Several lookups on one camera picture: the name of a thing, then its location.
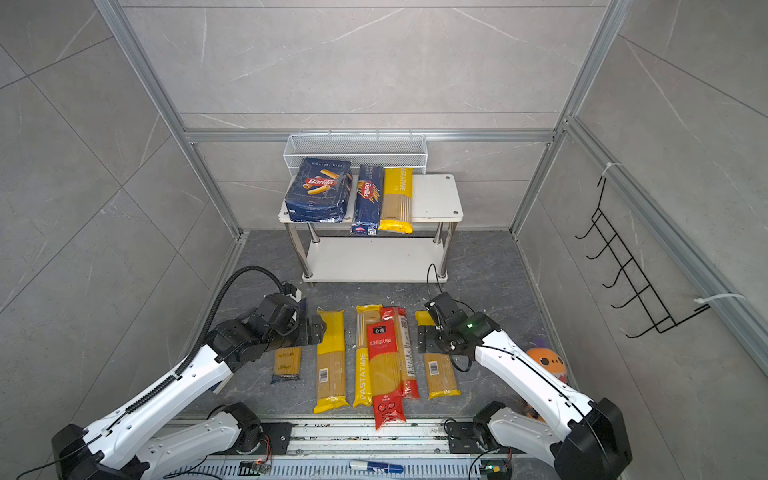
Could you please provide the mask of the blue Barilla pasta box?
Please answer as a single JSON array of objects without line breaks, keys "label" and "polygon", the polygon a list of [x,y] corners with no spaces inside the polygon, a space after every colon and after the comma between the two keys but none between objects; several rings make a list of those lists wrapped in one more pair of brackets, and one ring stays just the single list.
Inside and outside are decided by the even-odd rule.
[{"label": "blue Barilla pasta box", "polygon": [[291,222],[341,223],[352,186],[351,162],[305,158],[284,203]]}]

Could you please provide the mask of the red spaghetti bag with window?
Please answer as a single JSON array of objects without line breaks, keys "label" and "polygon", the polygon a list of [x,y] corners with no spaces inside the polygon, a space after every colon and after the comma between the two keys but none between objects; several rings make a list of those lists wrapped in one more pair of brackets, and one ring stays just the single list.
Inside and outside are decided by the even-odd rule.
[{"label": "red spaghetti bag with window", "polygon": [[375,428],[379,430],[384,425],[406,421],[394,321],[369,325],[367,340]]}]

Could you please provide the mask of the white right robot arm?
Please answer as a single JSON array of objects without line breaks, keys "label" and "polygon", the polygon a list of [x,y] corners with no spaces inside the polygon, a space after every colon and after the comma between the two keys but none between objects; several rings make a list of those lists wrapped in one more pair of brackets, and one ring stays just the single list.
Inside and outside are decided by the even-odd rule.
[{"label": "white right robot arm", "polygon": [[526,354],[483,312],[466,313],[449,293],[425,304],[433,323],[420,328],[422,353],[464,356],[520,395],[537,413],[532,419],[499,401],[473,419],[478,445],[534,456],[561,479],[617,479],[633,453],[623,414],[607,398],[599,401],[573,389]]}]

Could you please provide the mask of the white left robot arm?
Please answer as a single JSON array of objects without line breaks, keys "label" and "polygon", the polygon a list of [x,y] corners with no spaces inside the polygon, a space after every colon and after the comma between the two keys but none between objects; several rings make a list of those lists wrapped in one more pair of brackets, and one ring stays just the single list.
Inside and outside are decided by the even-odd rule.
[{"label": "white left robot arm", "polygon": [[[229,288],[254,271],[266,275],[276,292],[217,322]],[[213,453],[265,448],[262,422],[242,402],[217,407],[210,418],[170,435],[159,432],[203,393],[220,391],[243,366],[281,348],[318,345],[326,331],[296,286],[264,267],[240,268],[217,293],[187,356],[125,405],[85,428],[69,424],[57,432],[50,464],[60,479],[159,479]]]}]

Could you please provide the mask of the blue Barilla spaghetti bag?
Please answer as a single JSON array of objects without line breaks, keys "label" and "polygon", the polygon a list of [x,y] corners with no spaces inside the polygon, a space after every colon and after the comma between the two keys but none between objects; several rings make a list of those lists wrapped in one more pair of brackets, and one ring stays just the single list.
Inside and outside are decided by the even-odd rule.
[{"label": "blue Barilla spaghetti bag", "polygon": [[350,233],[354,236],[376,236],[381,210],[385,169],[361,165],[357,181],[355,209]]}]

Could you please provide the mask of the red label spaghetti bag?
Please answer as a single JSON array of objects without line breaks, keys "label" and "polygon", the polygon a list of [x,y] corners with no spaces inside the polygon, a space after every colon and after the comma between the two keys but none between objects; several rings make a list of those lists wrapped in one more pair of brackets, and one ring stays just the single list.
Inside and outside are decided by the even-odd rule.
[{"label": "red label spaghetti bag", "polygon": [[382,307],[380,315],[383,320],[392,320],[395,326],[403,395],[407,399],[419,399],[420,393],[406,311],[402,307]]}]

